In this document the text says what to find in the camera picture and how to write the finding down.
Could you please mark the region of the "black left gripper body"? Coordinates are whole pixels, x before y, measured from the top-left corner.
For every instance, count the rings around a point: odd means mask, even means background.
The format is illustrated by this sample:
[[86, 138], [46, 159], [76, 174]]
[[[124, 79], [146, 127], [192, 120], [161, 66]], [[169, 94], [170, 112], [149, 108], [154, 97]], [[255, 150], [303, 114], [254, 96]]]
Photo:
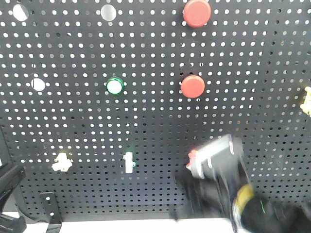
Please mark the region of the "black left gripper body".
[[0, 232], [1, 233], [23, 233], [27, 228], [23, 216], [18, 218], [3, 213], [3, 209], [11, 194], [19, 183], [24, 179], [24, 167], [3, 164], [0, 166]]

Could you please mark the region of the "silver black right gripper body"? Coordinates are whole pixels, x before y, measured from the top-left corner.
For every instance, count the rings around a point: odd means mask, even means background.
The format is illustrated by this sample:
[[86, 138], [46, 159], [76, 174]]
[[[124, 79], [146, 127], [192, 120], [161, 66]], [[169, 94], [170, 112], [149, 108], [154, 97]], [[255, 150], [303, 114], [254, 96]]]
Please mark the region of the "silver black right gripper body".
[[218, 177], [238, 176], [243, 155], [240, 138], [226, 134], [195, 150], [197, 154], [190, 170], [193, 177], [215, 180]]

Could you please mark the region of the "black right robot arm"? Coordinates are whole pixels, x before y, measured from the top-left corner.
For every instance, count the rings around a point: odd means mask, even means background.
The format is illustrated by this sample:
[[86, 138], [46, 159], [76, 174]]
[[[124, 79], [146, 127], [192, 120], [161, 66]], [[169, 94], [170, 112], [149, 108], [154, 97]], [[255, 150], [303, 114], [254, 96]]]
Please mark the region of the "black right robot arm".
[[230, 134], [190, 150], [189, 162], [174, 178], [186, 206], [172, 216], [226, 218], [235, 233], [239, 228], [251, 233], [309, 233], [311, 207], [273, 203], [256, 194], [243, 154], [242, 141]]

